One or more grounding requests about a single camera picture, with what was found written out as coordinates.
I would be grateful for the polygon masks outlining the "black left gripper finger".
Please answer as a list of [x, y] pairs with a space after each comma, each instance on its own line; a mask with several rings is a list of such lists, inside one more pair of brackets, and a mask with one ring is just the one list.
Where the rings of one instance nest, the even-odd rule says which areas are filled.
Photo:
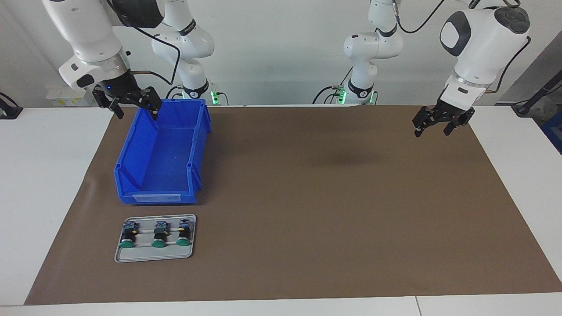
[[460, 115], [458, 117], [452, 117], [447, 126], [443, 129], [444, 135], [449, 136], [456, 128], [465, 126], [469, 122], [470, 118], [470, 115]]
[[413, 118], [414, 135], [419, 138], [424, 130], [438, 123], [439, 112], [429, 107], [421, 107]]

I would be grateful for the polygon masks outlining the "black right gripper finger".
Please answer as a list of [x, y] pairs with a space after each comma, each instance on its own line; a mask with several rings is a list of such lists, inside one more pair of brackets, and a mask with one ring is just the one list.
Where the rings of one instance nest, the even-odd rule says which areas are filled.
[[110, 110], [110, 112], [112, 112], [119, 120], [124, 118], [124, 112], [120, 107], [119, 98], [114, 98], [110, 101], [101, 86], [95, 86], [92, 90], [92, 95], [96, 100], [99, 108]]
[[146, 110], [153, 121], [157, 121], [162, 107], [162, 100], [152, 86], [143, 90], [133, 91], [132, 101], [135, 106]]

